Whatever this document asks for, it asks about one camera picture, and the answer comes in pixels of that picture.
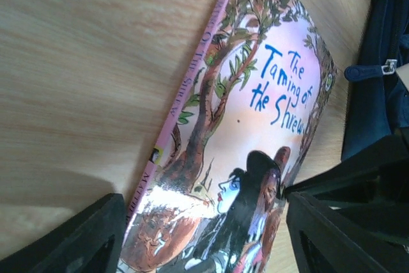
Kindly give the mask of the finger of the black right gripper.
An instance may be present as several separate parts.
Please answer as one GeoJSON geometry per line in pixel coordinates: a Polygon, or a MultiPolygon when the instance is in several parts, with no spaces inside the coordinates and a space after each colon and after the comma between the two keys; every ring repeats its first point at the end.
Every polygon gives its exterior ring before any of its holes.
{"type": "Polygon", "coordinates": [[[394,134],[284,189],[306,192],[378,238],[408,243],[408,135],[394,134]]]}

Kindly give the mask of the navy blue student backpack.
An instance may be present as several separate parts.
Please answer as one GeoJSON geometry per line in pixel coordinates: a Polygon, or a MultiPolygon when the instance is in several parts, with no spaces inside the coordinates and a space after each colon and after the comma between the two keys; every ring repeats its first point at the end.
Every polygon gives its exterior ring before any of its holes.
{"type": "Polygon", "coordinates": [[[351,91],[342,160],[408,126],[408,0],[371,0],[357,64],[344,71],[351,91]]]}

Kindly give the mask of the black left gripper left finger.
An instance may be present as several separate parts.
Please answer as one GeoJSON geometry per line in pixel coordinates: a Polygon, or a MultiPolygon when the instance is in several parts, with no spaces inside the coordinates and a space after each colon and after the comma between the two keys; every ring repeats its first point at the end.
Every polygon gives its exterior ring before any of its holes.
{"type": "Polygon", "coordinates": [[[1,272],[115,272],[126,213],[123,195],[107,194],[1,260],[1,272]]]}

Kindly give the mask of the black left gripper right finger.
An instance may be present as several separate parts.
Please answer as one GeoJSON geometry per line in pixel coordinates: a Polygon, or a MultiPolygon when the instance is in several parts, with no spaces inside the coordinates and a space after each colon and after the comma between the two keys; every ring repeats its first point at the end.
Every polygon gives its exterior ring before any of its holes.
{"type": "Polygon", "coordinates": [[[300,272],[408,272],[408,205],[334,210],[305,192],[288,197],[300,272]]]}

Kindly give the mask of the pink Taming of Shrew book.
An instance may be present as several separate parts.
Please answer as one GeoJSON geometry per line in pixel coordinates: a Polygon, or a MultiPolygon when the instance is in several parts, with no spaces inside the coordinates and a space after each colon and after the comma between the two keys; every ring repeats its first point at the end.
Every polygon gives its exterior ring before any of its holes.
{"type": "Polygon", "coordinates": [[[264,272],[336,76],[300,0],[218,0],[135,192],[118,272],[264,272]]]}

